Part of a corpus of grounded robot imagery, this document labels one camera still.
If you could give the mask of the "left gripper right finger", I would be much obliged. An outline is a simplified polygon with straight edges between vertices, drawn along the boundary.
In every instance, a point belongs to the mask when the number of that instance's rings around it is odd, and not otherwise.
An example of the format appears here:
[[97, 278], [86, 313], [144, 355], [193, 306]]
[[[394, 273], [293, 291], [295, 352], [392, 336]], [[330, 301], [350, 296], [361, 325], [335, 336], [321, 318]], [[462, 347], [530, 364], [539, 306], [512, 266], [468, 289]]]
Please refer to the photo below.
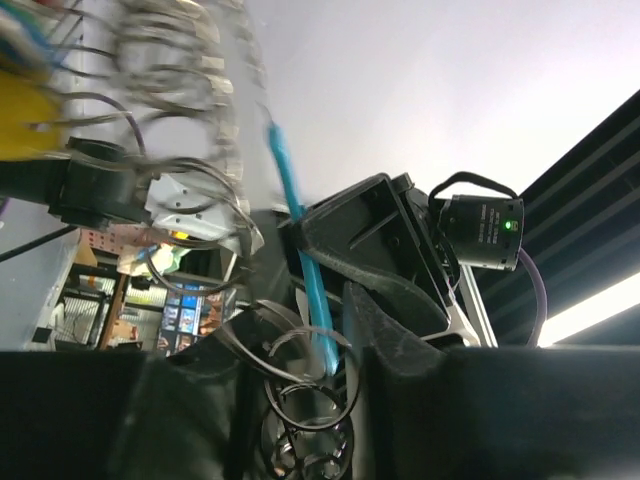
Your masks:
[[362, 366], [357, 479], [635, 479], [635, 349], [439, 351], [356, 284], [344, 326]]

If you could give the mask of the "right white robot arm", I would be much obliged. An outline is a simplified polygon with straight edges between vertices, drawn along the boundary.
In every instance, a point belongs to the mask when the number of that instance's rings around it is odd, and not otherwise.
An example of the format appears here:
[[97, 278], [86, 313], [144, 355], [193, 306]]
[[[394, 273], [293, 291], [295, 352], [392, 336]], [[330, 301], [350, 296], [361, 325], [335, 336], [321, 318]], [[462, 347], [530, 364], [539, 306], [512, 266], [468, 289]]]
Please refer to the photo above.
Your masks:
[[278, 232], [298, 285], [299, 253], [309, 255], [330, 302], [351, 282], [402, 326], [426, 341], [455, 335], [480, 339], [460, 310], [455, 291], [473, 285], [473, 267], [513, 271], [523, 265], [534, 285], [536, 317], [528, 345], [537, 345], [547, 320], [547, 294], [522, 248], [524, 201], [510, 188], [458, 172], [430, 193], [409, 175], [379, 173], [307, 209], [282, 218]]

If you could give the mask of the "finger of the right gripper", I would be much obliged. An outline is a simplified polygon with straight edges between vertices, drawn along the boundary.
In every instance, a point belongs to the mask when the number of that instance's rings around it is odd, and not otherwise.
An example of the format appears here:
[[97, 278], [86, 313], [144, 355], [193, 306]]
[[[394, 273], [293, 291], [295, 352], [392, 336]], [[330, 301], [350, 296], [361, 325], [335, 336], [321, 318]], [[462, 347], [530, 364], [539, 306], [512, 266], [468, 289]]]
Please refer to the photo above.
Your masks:
[[444, 333], [450, 287], [416, 193], [408, 174], [380, 173], [312, 206], [299, 221], [280, 218], [291, 274], [302, 274], [294, 257], [302, 250], [319, 264], [331, 298], [353, 282], [417, 336]]

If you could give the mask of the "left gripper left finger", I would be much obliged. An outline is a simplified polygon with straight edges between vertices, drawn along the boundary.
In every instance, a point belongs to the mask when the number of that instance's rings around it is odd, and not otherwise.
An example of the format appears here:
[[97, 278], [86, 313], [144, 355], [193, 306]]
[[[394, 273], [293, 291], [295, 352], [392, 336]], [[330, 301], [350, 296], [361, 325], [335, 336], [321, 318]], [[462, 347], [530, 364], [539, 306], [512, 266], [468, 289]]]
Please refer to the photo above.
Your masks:
[[218, 334], [165, 357], [5, 352], [5, 479], [263, 479], [262, 386]]

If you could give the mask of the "yellow tagged key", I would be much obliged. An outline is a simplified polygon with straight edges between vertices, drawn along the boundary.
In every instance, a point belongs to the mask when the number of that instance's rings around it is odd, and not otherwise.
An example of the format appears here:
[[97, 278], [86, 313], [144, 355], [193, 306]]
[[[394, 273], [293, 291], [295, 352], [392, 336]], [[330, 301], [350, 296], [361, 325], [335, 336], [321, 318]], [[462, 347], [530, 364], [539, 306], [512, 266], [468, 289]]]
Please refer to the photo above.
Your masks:
[[65, 129], [56, 124], [62, 106], [18, 75], [1, 71], [1, 161], [36, 159], [63, 146]]

